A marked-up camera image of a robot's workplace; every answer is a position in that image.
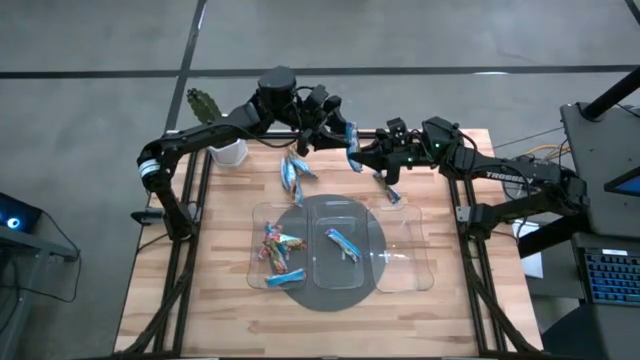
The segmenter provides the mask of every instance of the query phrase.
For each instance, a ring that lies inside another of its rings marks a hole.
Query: yellow cable
[[[551,156],[550,158],[545,158],[545,160],[549,161],[549,160],[553,160],[553,159],[557,159],[559,158],[561,155],[566,155],[569,154],[571,152],[571,150],[566,150],[563,151],[562,154],[560,154],[559,152],[555,153],[553,156]]]
[[[544,149],[555,149],[555,150],[558,150],[558,148],[559,148],[559,146],[558,146],[558,145],[556,145],[556,144],[540,145],[540,146],[536,146],[536,147],[534,147],[533,149],[531,149],[531,150],[527,151],[527,152],[526,152],[526,153],[524,153],[523,155],[531,155],[531,154],[533,154],[533,153],[535,153],[535,152],[538,152],[538,151],[540,151],[540,150],[544,150]],[[568,146],[563,146],[563,147],[562,147],[562,150],[566,150],[566,149],[568,149],[568,148],[569,148]]]

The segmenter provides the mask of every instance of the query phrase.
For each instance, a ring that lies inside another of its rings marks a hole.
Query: white cup
[[[213,160],[218,164],[218,166],[223,167],[237,167],[242,164],[244,159],[249,154],[249,149],[247,149],[247,142],[242,139],[236,140],[233,144],[227,145],[223,148],[216,149],[213,146],[207,147],[211,156],[213,156]]]

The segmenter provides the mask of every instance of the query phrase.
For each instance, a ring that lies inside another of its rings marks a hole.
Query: monitor
[[[640,197],[640,167],[604,184],[609,192]]]

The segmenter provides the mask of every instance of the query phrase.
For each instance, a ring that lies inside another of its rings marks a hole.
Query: robotic arm
[[[422,131],[408,132],[399,118],[387,125],[388,131],[377,129],[373,143],[349,157],[378,172],[386,171],[385,182],[389,185],[398,182],[401,167],[411,170],[414,166],[429,166],[439,167],[439,172],[450,179],[495,179],[521,184],[527,189],[527,197],[514,201],[457,208],[456,217],[467,224],[471,238],[490,238],[491,230],[500,222],[547,211],[575,215],[589,205],[586,183],[573,171],[553,163],[536,164],[529,158],[484,156],[473,140],[459,130],[458,124],[433,117],[422,122]],[[465,138],[473,149],[465,147]]]
[[[275,121],[298,131],[296,151],[301,156],[308,154],[309,145],[314,150],[349,146],[344,135],[346,121],[340,114],[342,99],[329,96],[322,85],[308,89],[311,92],[302,100],[293,72],[276,67],[260,78],[249,101],[228,117],[212,117],[206,124],[164,134],[142,149],[137,159],[138,171],[144,187],[156,193],[162,203],[163,220],[171,240],[189,239],[196,231],[187,206],[178,201],[171,188],[182,155],[236,139],[257,138]]]

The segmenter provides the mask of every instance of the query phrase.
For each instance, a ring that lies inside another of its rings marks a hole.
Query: black cable
[[[520,225],[518,226],[518,230],[516,230],[516,243],[519,244],[520,243],[520,231],[522,231],[522,228],[524,227],[524,225],[527,223],[527,220],[529,220],[528,216],[525,216],[522,218],[522,222],[520,223]]]
[[[507,183],[502,181],[502,191],[504,192],[505,195],[507,195],[507,198],[509,198],[509,200],[515,200],[516,198],[514,198],[507,190],[518,190],[516,188],[507,188]]]
[[[67,234],[65,234],[64,231],[62,231],[62,229],[60,229],[60,226],[58,226],[58,223],[55,220],[53,220],[53,217],[48,212],[42,210],[42,213],[45,214],[49,218],[49,220],[51,220],[51,222],[53,223],[53,226],[56,227],[56,229],[58,230],[60,235],[62,235],[62,237],[69,243],[69,245],[71,245],[71,247],[73,247],[73,250],[75,250],[76,258],[73,259],[73,260],[75,261],[75,260],[80,259],[80,249],[78,249],[76,244],[73,241],[71,241],[71,239],[69,239]]]
[[[424,150],[425,156],[427,157],[427,161],[433,161],[433,156],[429,153],[429,151],[427,150],[427,147],[424,145],[424,142],[422,141],[422,133],[420,133],[420,130],[413,129],[411,130],[410,134],[412,135],[411,136],[412,138],[417,139],[420,145],[422,145],[422,150]]]
[[[522,141],[525,141],[525,140],[533,139],[534,137],[538,137],[538,136],[540,136],[540,135],[544,135],[544,134],[548,134],[548,133],[551,133],[551,132],[554,132],[554,131],[558,131],[558,130],[560,130],[560,129],[562,129],[562,128],[563,128],[563,127],[562,127],[562,126],[560,126],[560,127],[553,128],[553,129],[551,129],[551,130],[547,130],[547,131],[543,131],[543,132],[541,132],[541,133],[537,133],[537,134],[534,134],[534,135],[531,135],[531,136],[527,136],[527,137],[524,137],[524,138],[521,138],[521,139],[517,139],[517,140],[509,141],[509,142],[506,142],[506,143],[504,143],[504,144],[500,144],[500,145],[498,145],[498,146],[494,146],[494,147],[493,147],[493,149],[495,150],[495,149],[499,149],[499,148],[501,148],[501,147],[505,147],[505,146],[507,146],[507,145],[511,145],[511,144],[519,143],[519,142],[522,142]]]
[[[64,299],[60,296],[57,295],[53,295],[53,294],[49,294],[49,293],[45,293],[39,290],[35,290],[35,289],[30,289],[30,288],[26,288],[26,287],[22,287],[19,284],[17,285],[13,285],[13,286],[9,286],[9,285],[0,285],[0,288],[13,288],[16,289],[16,291],[19,290],[23,290],[23,291],[28,291],[34,294],[38,294],[38,295],[42,295],[42,296],[46,296],[46,297],[50,297],[52,299],[58,300],[58,301],[62,301],[64,303],[72,303],[77,295],[78,295],[78,284],[80,283],[80,273],[82,273],[82,256],[80,254],[80,249],[78,249],[78,247],[76,246],[76,244],[71,241],[71,239],[69,239],[69,237],[67,236],[67,234],[62,231],[62,229],[60,228],[60,226],[58,225],[58,223],[56,223],[56,221],[53,219],[53,217],[46,212],[45,210],[42,210],[42,213],[45,214],[49,220],[51,220],[51,222],[53,223],[53,226],[55,226],[55,228],[58,230],[58,232],[60,233],[60,235],[62,235],[62,237],[73,247],[73,249],[76,251],[76,257],[75,259],[73,259],[74,261],[78,261],[78,272],[76,274],[76,280],[75,280],[75,285],[73,288],[73,296],[71,297],[71,299]]]
[[[633,116],[635,116],[637,118],[640,118],[640,114],[635,113],[635,112],[631,111],[630,109],[627,109],[626,107],[624,107],[624,106],[622,106],[620,104],[616,104],[616,105],[618,105],[622,110],[628,112],[629,114],[631,114],[631,115],[633,115]]]
[[[156,237],[155,239],[153,239],[153,240],[149,241],[148,243],[145,243],[144,245],[140,246],[140,247],[138,248],[138,250],[136,250],[136,254],[139,254],[139,253],[140,253],[140,251],[142,251],[142,249],[146,248],[147,246],[149,246],[149,245],[151,245],[151,244],[155,243],[156,241],[158,241],[158,240],[160,240],[160,239],[162,239],[162,238],[164,238],[164,237],[166,237],[166,236],[168,236],[168,235],[169,235],[169,233],[165,233],[165,234],[160,235],[160,236]]]
[[[296,91],[295,91],[295,95],[296,96],[298,96],[298,91],[299,90],[313,90],[313,87],[311,87],[311,86],[299,86],[299,87],[297,87]],[[262,140],[262,139],[260,139],[260,137],[250,133],[248,130],[246,130],[246,129],[240,127],[240,126],[235,126],[235,125],[232,125],[232,124],[224,124],[224,125],[220,125],[220,126],[229,126],[229,127],[238,129],[238,130],[242,131],[243,133],[245,133],[246,135],[248,135],[253,140],[255,140],[255,141],[259,142],[260,144],[265,145],[267,147],[270,147],[270,148],[273,148],[273,149],[286,148],[286,147],[288,147],[290,145],[293,145],[296,141],[298,141],[298,136],[297,135],[300,135],[300,132],[302,131],[302,117],[300,116],[300,111],[298,110],[298,108],[295,106],[295,104],[293,102],[290,103],[288,106],[293,106],[293,108],[294,108],[294,113],[296,114],[296,117],[298,118],[298,131],[297,131],[296,136],[293,138],[293,140],[287,141],[286,143],[283,143],[283,144],[276,145],[276,144],[272,144],[272,143],[270,143],[268,141]]]
[[[512,238],[515,241],[518,241],[518,239],[513,234],[502,232],[502,231],[498,231],[498,230],[491,230],[491,232],[495,233],[495,234],[505,235],[505,236],[508,236],[508,237]]]
[[[475,166],[476,166],[476,154],[478,153],[478,145],[467,134],[465,134],[463,132],[460,132],[460,134],[462,135],[463,138],[469,140],[471,145],[473,145],[473,157],[471,158],[471,166],[469,166],[469,168],[471,169],[470,171],[473,171],[475,169]]]
[[[562,148],[564,148],[564,144],[567,143],[567,141],[569,141],[569,139],[564,139],[564,141],[562,142],[562,144],[560,144],[560,152],[558,153],[558,166],[560,166],[560,169],[562,169]]]
[[[195,200],[191,200],[191,201],[187,202],[187,206],[189,206],[189,205],[191,205],[191,204],[197,204],[197,203],[198,203],[197,201],[195,201]],[[149,242],[145,243],[144,245],[140,246],[140,247],[136,250],[136,255],[137,255],[137,254],[139,254],[139,253],[140,253],[140,251],[142,251],[142,249],[146,248],[147,246],[149,246],[149,245],[151,245],[151,244],[155,243],[156,241],[158,241],[158,240],[160,240],[160,239],[163,239],[163,238],[164,238],[164,237],[166,237],[166,236],[169,236],[169,233],[164,233],[164,234],[162,234],[162,235],[160,235],[160,236],[158,236],[158,237],[154,238],[153,240],[151,240],[151,241],[149,241]]]

